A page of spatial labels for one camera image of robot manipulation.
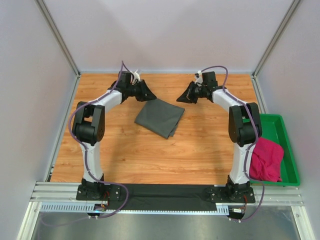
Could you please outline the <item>grey t-shirt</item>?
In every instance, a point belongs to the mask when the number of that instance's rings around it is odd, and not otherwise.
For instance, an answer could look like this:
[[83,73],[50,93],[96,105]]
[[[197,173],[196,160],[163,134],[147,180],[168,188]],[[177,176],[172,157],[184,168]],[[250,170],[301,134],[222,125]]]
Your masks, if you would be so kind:
[[157,98],[146,102],[134,122],[168,139],[174,136],[184,112],[184,108]]

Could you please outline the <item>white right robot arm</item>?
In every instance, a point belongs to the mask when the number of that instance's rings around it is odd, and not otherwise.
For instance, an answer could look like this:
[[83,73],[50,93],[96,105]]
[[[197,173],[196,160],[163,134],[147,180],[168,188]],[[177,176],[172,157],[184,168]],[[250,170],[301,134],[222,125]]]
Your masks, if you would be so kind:
[[224,187],[225,196],[231,202],[242,198],[250,189],[250,164],[253,150],[262,135],[259,107],[245,102],[229,92],[225,84],[218,85],[214,71],[198,71],[176,101],[196,104],[205,98],[228,112],[228,134],[234,143],[233,164]]

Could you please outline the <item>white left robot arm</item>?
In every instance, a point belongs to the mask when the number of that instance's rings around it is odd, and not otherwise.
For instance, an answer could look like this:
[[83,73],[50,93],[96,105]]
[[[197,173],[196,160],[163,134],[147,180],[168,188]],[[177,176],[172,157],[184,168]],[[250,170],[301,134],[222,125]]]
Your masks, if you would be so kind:
[[84,174],[82,185],[89,185],[87,194],[99,201],[105,196],[104,174],[100,161],[100,142],[105,134],[106,114],[130,97],[138,102],[155,100],[157,97],[141,79],[139,71],[120,71],[118,79],[98,98],[80,101],[71,114],[68,129],[82,150]]

